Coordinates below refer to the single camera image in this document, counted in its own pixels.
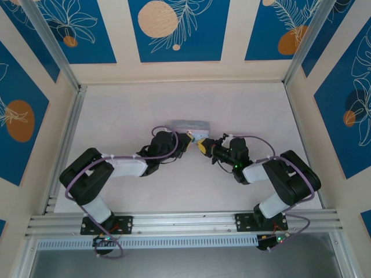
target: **black mounting bracket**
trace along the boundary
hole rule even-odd
[[[265,232],[274,231],[279,226],[283,231],[289,229],[286,217],[281,213],[269,219],[264,225],[258,225],[253,213],[238,213],[235,215],[237,232]]]
[[[133,228],[132,216],[114,216],[111,229],[107,229],[112,235],[131,235]],[[100,235],[104,233],[89,217],[82,219],[80,235]]]

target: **decorative wallpaper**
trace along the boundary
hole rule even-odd
[[[0,0],[0,6],[8,15],[9,19],[17,28],[23,39],[27,42],[28,46],[35,53],[36,57],[48,72],[51,79],[54,81],[54,83],[57,82],[60,72],[59,67],[54,61],[52,55],[50,55],[48,52],[46,46],[43,44],[41,38],[24,13],[24,10],[20,6],[19,2],[15,0]]]
[[[261,0],[245,60],[291,59],[321,1]]]
[[[97,0],[36,4],[71,64],[116,63]]]
[[[0,177],[20,185],[49,100],[0,42]]]
[[[371,19],[314,97],[347,178],[371,166]]]
[[[229,0],[129,0],[140,61],[220,61]]]
[[[336,30],[347,15],[350,7],[355,0],[337,0],[332,8],[327,20],[318,33],[311,49],[301,64],[306,77],[309,76],[318,59],[322,55],[329,42],[331,41]]]

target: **wall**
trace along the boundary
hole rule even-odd
[[[75,93],[62,74],[56,83],[0,8],[0,41],[49,100],[26,172],[19,186],[0,178],[0,219],[6,221],[0,242],[0,276],[8,277],[30,216],[39,214]],[[6,157],[2,156],[0,167]]]
[[[79,81],[92,84],[282,80],[320,0],[35,3]]]
[[[371,271],[369,263],[371,239],[359,214],[371,209],[369,197],[371,195],[371,168],[369,167],[348,179],[345,178],[328,130],[314,100],[314,94],[358,35],[358,32],[369,20],[370,9],[370,1],[355,1],[308,78],[305,77],[304,72],[300,69],[293,82],[288,86],[289,96],[294,113],[299,121],[309,159],[322,181],[322,197],[328,207],[337,209],[346,237],[355,252],[356,259],[365,277]],[[346,67],[346,64],[342,66],[344,70],[348,71],[352,64],[350,64],[349,68]],[[329,93],[338,99],[346,92],[334,87],[332,90],[329,90]],[[332,102],[329,102],[329,109],[333,108],[332,104]],[[339,117],[340,121],[342,121],[343,114],[339,115]],[[346,140],[346,135],[341,137],[342,135],[339,134],[339,136]],[[370,147],[364,148],[365,152],[369,152],[369,150]]]

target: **orange circle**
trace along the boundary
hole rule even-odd
[[[22,120],[17,119],[14,113],[21,116]],[[5,115],[10,118],[6,121],[6,128],[14,140],[25,143],[31,139],[35,128],[35,115],[27,102],[23,100],[12,101],[7,106]]]
[[[344,117],[343,117],[343,121],[345,123],[346,126],[348,127],[352,127],[355,123],[355,114],[353,111],[349,110],[347,112],[345,112],[344,114]]]
[[[301,40],[304,37],[305,32],[307,32],[308,26],[299,26],[296,27],[295,30],[291,30],[287,32],[282,38],[279,40],[278,43],[278,51],[282,55],[293,55],[295,54]],[[300,33],[299,35],[299,43],[296,40],[296,34]]]
[[[76,47],[77,46],[77,40],[73,36],[65,36],[63,38],[63,42],[68,47]]]

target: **white tabletop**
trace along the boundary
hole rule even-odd
[[[150,143],[154,126],[175,119],[209,121],[215,139],[224,132],[256,135],[277,154],[292,149],[307,161],[283,84],[187,82],[89,86],[68,164],[90,147],[132,155]],[[264,143],[246,141],[251,159],[271,155]],[[237,183],[192,145],[148,177],[108,180],[101,196],[114,212],[236,211],[251,210],[274,192],[268,181]],[[316,196],[298,208],[322,207]],[[55,213],[71,212],[80,208],[64,197],[61,186]]]

